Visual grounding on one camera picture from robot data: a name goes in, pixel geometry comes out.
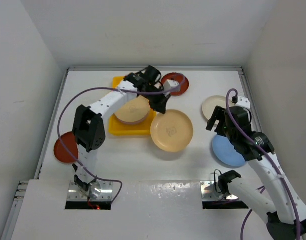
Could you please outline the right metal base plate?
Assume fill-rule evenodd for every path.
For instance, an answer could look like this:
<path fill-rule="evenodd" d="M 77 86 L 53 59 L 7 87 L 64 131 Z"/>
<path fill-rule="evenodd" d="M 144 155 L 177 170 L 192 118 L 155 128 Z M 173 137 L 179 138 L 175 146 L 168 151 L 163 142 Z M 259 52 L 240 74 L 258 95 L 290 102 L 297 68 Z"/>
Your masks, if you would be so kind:
<path fill-rule="evenodd" d="M 235 195 L 227 195 L 220 193 L 216 181 L 201 181 L 200 190 L 201 198 L 204 202 L 235 202 L 240 200 Z"/>

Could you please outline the dark red plate top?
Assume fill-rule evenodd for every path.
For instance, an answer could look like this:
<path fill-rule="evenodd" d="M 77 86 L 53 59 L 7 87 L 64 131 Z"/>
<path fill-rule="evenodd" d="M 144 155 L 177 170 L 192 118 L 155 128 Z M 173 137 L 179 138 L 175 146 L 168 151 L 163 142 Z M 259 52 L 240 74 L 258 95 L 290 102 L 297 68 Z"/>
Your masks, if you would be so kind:
<path fill-rule="evenodd" d="M 162 77 L 161 83 L 164 84 L 167 80 L 176 81 L 180 84 L 180 89 L 178 91 L 170 93 L 171 96 L 173 96 L 173 97 L 183 95 L 189 88 L 188 78 L 181 73 L 177 73 L 177 72 L 168 73 L 168 74 L 166 74 L 165 76 Z"/>

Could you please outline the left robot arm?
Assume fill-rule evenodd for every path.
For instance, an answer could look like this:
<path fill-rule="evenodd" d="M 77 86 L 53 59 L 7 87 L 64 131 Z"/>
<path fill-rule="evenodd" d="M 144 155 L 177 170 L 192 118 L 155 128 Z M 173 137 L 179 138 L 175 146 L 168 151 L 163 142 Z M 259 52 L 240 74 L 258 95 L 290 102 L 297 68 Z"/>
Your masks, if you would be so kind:
<path fill-rule="evenodd" d="M 161 73 L 148 66 L 126 75 L 106 96 L 97 102 L 77 107 L 72 133 L 77 144 L 78 158 L 74 182 L 85 192 L 96 178 L 90 174 L 96 161 L 96 151 L 105 140 L 105 122 L 129 101 L 143 96 L 155 112 L 164 114 L 170 93 L 178 90 L 179 83 L 167 80 L 161 83 Z"/>

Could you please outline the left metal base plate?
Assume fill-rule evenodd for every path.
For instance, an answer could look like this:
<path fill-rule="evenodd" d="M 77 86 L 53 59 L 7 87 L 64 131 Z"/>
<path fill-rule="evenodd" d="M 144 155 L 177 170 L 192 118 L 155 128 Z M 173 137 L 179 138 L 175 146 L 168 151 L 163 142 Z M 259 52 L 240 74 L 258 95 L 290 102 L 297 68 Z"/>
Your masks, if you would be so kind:
<path fill-rule="evenodd" d="M 111 182 L 92 182 L 88 190 L 83 190 L 76 183 L 70 181 L 66 200 L 69 202 L 85 202 L 89 199 L 92 202 L 110 202 L 112 192 L 113 184 Z"/>

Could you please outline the yellow plastic bin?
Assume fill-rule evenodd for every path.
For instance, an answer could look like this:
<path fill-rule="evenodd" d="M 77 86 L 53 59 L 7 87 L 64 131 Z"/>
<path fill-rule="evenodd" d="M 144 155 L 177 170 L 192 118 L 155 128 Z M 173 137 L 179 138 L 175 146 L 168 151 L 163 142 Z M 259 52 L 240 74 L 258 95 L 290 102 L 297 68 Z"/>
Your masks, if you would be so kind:
<path fill-rule="evenodd" d="M 150 108 L 150 112 L 143 122 L 138 124 L 124 124 L 119 122 L 113 114 L 108 120 L 108 133 L 115 136 L 149 135 L 150 126 L 155 117 L 156 112 Z"/>

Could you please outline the light blue plate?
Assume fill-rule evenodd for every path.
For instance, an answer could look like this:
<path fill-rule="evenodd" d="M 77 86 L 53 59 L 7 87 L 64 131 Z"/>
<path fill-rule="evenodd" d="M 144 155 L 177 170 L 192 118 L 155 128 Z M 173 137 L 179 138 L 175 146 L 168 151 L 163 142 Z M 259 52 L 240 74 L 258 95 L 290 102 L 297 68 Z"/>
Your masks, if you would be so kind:
<path fill-rule="evenodd" d="M 239 168 L 246 164 L 245 159 L 239 154 L 226 137 L 215 135 L 212 140 L 212 150 L 223 164 Z"/>

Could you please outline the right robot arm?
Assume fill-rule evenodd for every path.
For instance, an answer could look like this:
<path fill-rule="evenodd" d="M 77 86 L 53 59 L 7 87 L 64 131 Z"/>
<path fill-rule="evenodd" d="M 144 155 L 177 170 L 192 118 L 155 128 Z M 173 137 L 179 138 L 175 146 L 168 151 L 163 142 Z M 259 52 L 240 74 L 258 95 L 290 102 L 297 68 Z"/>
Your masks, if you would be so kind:
<path fill-rule="evenodd" d="M 248 186 L 234 170 L 221 174 L 214 188 L 244 202 L 262 219 L 273 239 L 300 239 L 306 234 L 306 204 L 281 169 L 268 137 L 252 130 L 249 115 L 240 106 L 227 109 L 216 106 L 206 130 L 214 130 L 229 140 L 258 175 L 270 199 Z"/>

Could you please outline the cream white plate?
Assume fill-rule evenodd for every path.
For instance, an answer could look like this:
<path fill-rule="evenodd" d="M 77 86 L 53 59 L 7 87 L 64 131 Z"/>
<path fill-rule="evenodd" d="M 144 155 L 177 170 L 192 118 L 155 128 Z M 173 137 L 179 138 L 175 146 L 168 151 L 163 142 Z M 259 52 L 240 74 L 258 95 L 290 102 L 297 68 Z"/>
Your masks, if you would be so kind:
<path fill-rule="evenodd" d="M 208 121 L 212 117 L 213 111 L 215 110 L 216 106 L 220 106 L 222 108 L 226 108 L 226 98 L 224 96 L 219 95 L 213 95 L 208 97 L 203 103 L 202 103 L 202 114 L 205 117 L 205 119 Z"/>

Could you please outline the metal base plate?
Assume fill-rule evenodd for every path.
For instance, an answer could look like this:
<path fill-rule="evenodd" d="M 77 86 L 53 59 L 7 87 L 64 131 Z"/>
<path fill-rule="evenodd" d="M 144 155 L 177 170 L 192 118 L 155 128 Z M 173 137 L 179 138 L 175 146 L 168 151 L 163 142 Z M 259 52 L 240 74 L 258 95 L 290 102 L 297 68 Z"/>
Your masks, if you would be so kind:
<path fill-rule="evenodd" d="M 240 200 L 235 195 L 227 195 L 220 193 L 216 181 L 201 181 L 200 190 L 201 198 L 204 202 L 235 202 Z"/>
<path fill-rule="evenodd" d="M 76 183 L 70 181 L 66 200 L 69 202 L 85 202 L 89 199 L 92 202 L 110 202 L 112 192 L 113 184 L 111 182 L 92 182 L 88 190 L 83 190 Z"/>

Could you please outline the dark red plate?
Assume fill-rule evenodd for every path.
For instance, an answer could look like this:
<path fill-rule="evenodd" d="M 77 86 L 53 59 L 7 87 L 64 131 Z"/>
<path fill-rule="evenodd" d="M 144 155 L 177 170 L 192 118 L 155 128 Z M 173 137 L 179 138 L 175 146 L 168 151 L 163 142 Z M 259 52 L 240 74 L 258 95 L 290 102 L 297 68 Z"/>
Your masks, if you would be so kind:
<path fill-rule="evenodd" d="M 73 154 L 73 156 L 75 158 L 78 158 L 78 149 L 73 133 L 70 131 L 61 135 L 61 140 L 65 144 L 67 149 Z M 56 140 L 54 144 L 53 153 L 57 161 L 63 164 L 75 163 L 74 158 L 65 150 L 59 140 Z"/>
<path fill-rule="evenodd" d="M 173 96 L 173 97 L 183 95 L 189 88 L 188 78 L 181 73 L 177 73 L 177 72 L 168 73 L 168 74 L 166 74 L 165 76 L 162 77 L 161 83 L 164 84 L 167 80 L 176 81 L 180 84 L 180 89 L 178 91 L 170 93 L 171 96 Z"/>

